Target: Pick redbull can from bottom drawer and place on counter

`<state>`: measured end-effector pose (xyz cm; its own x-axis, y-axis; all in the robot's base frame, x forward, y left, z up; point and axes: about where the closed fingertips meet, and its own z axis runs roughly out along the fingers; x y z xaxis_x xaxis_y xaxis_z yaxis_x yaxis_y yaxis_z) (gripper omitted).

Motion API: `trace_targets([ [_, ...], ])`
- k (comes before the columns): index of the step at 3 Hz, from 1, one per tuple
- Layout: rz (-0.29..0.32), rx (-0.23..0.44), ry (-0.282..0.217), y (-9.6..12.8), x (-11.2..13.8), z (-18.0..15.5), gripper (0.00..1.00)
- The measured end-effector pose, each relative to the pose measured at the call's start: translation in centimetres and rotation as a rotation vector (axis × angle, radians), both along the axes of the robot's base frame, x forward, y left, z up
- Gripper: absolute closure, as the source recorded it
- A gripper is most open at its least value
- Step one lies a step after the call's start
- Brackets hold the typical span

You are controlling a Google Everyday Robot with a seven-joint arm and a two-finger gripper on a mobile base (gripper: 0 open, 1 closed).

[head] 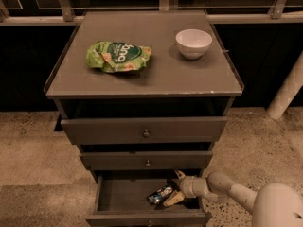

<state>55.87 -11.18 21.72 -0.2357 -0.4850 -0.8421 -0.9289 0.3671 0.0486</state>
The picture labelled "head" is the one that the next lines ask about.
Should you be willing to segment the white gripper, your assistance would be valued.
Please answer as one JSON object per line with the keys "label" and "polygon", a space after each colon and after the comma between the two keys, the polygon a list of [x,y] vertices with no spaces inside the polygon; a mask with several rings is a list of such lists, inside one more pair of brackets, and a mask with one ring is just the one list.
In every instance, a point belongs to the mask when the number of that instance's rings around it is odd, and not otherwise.
{"label": "white gripper", "polygon": [[170,196],[164,201],[165,207],[171,207],[172,205],[181,202],[186,198],[205,197],[209,194],[206,178],[200,178],[195,176],[186,176],[181,170],[175,169],[175,174],[180,182],[180,190],[174,190]]}

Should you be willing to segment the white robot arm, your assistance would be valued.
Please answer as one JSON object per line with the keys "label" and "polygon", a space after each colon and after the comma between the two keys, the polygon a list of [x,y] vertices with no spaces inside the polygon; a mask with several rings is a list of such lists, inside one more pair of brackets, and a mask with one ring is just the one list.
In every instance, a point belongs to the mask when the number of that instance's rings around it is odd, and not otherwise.
{"label": "white robot arm", "polygon": [[206,227],[303,227],[302,110],[285,95],[267,110],[233,109],[205,175],[183,175],[170,202],[199,198]]}

